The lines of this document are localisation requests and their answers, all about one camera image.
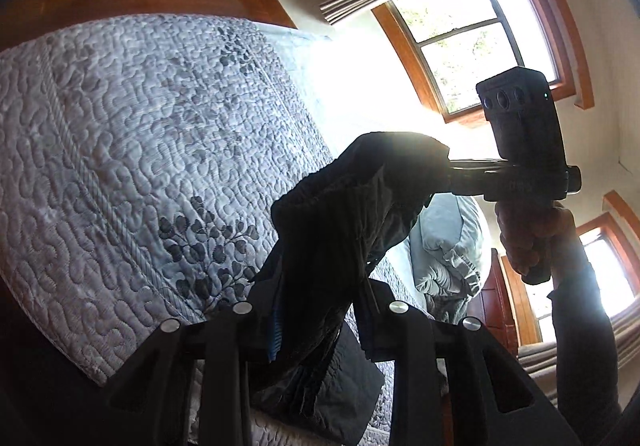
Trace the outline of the black sleeved right forearm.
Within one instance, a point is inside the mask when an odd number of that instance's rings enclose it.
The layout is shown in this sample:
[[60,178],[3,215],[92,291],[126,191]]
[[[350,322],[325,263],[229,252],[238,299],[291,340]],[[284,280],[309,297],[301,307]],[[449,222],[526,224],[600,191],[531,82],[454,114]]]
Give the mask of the black sleeved right forearm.
[[558,409],[582,444],[597,445],[622,415],[612,323],[575,230],[553,239],[552,258]]

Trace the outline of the person's right hand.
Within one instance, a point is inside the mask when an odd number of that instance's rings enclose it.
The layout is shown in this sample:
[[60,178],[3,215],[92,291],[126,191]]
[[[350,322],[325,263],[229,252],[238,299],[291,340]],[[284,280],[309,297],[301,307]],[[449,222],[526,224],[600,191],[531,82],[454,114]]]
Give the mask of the person's right hand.
[[500,201],[495,206],[500,241],[512,268],[523,278],[546,257],[555,287],[582,271],[586,255],[573,213],[555,202],[550,207]]

